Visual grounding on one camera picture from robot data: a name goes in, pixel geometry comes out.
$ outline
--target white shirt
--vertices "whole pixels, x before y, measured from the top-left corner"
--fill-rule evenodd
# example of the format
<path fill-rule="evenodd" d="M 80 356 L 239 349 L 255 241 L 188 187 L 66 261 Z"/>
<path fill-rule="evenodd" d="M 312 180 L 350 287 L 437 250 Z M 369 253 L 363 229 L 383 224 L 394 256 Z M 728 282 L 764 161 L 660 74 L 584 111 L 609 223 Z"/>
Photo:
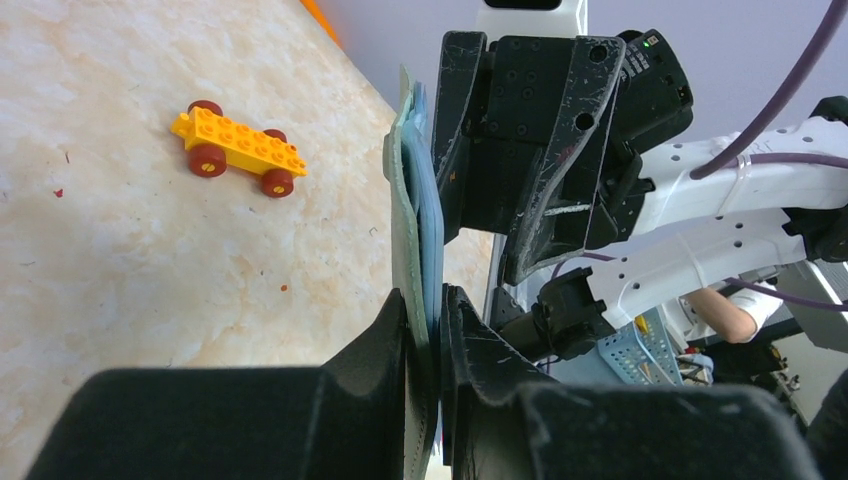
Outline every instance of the white shirt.
<path fill-rule="evenodd" d="M 768 283 L 761 282 L 758 283 L 757 286 L 768 288 L 769 290 L 775 290 L 772 285 Z M 716 290 L 720 290 L 724 287 L 724 284 L 718 284 L 712 286 Z M 775 298 L 764 293 L 755 292 L 753 290 L 748 290 L 747 288 L 743 288 L 733 295 L 727 297 L 731 303 L 746 311 L 748 315 L 750 315 L 754 322 L 757 324 L 757 330 L 751 335 L 751 338 L 746 340 L 746 342 L 750 342 L 754 339 L 757 333 L 760 332 L 760 329 L 763 328 L 763 324 L 766 323 L 766 320 L 770 316 L 777 311 L 778 308 L 783 304 L 783 300 L 779 298 Z M 709 327 L 706 323 L 701 320 L 695 310 L 689 305 L 689 302 L 686 301 L 684 297 L 680 297 L 678 299 L 680 303 L 680 307 L 685 314 L 685 318 L 687 320 L 687 325 L 684 325 L 683 331 L 684 336 L 687 341 L 697 340 L 700 338 L 709 337 L 715 335 L 716 332 L 712 328 Z"/>

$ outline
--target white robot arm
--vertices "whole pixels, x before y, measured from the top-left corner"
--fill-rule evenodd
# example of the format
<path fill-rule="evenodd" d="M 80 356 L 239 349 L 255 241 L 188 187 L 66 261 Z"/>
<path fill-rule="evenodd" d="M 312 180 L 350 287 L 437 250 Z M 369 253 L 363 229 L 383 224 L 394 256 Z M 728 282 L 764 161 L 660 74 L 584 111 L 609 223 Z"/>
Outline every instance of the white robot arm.
<path fill-rule="evenodd" d="M 729 138 L 661 145 L 643 155 L 656 190 L 645 196 L 634 234 L 691 218 L 711 220 L 653 245 L 627 261 L 593 267 L 588 283 L 614 328 L 665 300 L 725 278 L 808 257 L 802 235 L 786 231 L 784 209 L 848 205 L 848 126 L 813 117 L 764 133 L 738 165 L 703 180 L 689 172 Z"/>

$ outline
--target screw hole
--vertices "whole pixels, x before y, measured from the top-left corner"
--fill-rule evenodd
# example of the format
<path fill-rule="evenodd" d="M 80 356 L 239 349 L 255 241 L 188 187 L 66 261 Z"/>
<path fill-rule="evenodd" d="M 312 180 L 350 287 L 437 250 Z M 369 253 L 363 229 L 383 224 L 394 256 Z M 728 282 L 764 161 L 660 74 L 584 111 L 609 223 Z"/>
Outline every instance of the screw hole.
<path fill-rule="evenodd" d="M 589 60 L 598 63 L 602 62 L 605 58 L 607 58 L 607 47 L 596 45 L 589 50 Z"/>
<path fill-rule="evenodd" d="M 577 115 L 577 118 L 574 119 L 574 125 L 578 129 L 585 132 L 586 130 L 592 128 L 593 125 L 595 125 L 595 119 L 592 118 L 592 115 L 588 113 L 581 113 L 580 115 Z"/>

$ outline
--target red lego wheel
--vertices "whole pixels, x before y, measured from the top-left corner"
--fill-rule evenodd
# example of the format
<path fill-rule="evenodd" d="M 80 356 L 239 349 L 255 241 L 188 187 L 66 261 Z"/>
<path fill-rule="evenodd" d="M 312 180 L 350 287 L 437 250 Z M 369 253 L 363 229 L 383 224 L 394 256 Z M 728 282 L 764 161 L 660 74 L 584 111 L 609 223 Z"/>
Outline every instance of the red lego wheel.
<path fill-rule="evenodd" d="M 196 102 L 193 102 L 186 109 L 186 113 L 191 113 L 191 109 L 194 108 L 194 107 L 205 108 L 207 110 L 212 111 L 212 113 L 214 113 L 215 115 L 218 115 L 219 117 L 224 116 L 224 111 L 221 109 L 221 107 L 219 107 L 217 103 L 210 102 L 209 100 L 198 100 Z"/>
<path fill-rule="evenodd" d="M 217 177 L 227 171 L 227 154 L 217 145 L 198 145 L 188 152 L 188 168 L 198 177 Z"/>
<path fill-rule="evenodd" d="M 294 177 L 287 170 L 275 168 L 262 175 L 262 193 L 271 198 L 287 197 L 294 192 Z"/>
<path fill-rule="evenodd" d="M 289 143 L 286 140 L 286 134 L 277 130 L 276 128 L 269 128 L 268 130 L 265 130 L 263 133 L 265 133 L 265 135 L 268 135 L 271 138 L 279 138 L 280 140 L 283 141 L 283 143 Z"/>

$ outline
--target orange object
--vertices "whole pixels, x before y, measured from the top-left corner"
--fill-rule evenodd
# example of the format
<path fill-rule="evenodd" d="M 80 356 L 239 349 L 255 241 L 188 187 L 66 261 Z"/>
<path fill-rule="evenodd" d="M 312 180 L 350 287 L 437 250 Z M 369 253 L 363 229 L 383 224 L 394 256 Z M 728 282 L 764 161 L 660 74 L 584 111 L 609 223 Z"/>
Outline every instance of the orange object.
<path fill-rule="evenodd" d="M 327 18 L 324 17 L 324 14 L 321 13 L 321 9 L 318 8 L 318 5 L 315 4 L 314 0 L 300 0 L 300 3 L 306 8 L 306 10 L 315 18 L 315 21 L 318 22 L 318 25 L 321 25 L 321 28 L 327 32 L 327 35 L 336 42 L 336 45 L 339 48 L 342 47 L 342 44 L 339 42 L 339 37 L 336 36 L 336 32 L 333 31 L 333 27 L 330 26 L 329 22 L 327 22 Z"/>

